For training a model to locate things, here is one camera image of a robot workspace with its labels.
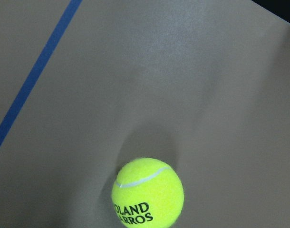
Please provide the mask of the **Roland Garros tennis ball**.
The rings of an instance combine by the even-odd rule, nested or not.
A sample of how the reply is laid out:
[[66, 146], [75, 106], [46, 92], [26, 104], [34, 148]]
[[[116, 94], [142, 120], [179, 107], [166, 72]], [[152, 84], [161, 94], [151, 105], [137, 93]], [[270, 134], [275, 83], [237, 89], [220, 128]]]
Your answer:
[[169, 228], [184, 205], [180, 178], [167, 163], [138, 158], [117, 174], [111, 191], [115, 213], [127, 228]]

